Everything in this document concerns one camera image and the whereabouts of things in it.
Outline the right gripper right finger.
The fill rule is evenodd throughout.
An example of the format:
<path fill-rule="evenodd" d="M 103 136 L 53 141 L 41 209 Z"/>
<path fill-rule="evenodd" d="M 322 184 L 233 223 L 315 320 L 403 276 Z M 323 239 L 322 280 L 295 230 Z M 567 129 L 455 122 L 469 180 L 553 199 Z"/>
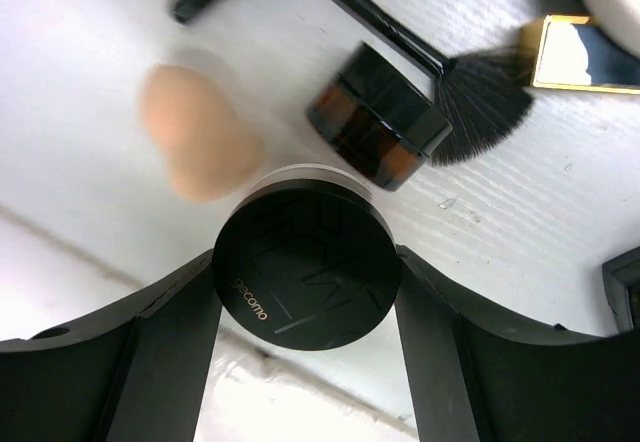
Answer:
<path fill-rule="evenodd" d="M 423 441 L 635 441 L 639 334 L 531 319 L 407 247 L 395 303 Z"/>

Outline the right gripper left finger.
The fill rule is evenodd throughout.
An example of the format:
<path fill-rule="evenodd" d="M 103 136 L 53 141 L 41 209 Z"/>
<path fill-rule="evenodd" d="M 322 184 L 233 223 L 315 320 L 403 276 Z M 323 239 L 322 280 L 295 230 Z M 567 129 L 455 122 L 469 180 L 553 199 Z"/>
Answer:
<path fill-rule="evenodd" d="M 99 310 L 3 341 L 2 440 L 193 440 L 220 315 L 205 252 Z"/>

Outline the black round gecomo compact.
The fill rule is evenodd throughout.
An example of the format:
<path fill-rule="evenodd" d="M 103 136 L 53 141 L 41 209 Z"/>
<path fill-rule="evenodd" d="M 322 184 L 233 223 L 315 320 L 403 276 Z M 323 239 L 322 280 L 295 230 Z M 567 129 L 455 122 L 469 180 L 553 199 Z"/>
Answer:
<path fill-rule="evenodd" d="M 396 243 L 369 189 L 321 164 L 257 180 L 216 239 L 212 271 L 239 325 L 298 351 L 369 334 L 391 310 L 401 278 Z"/>

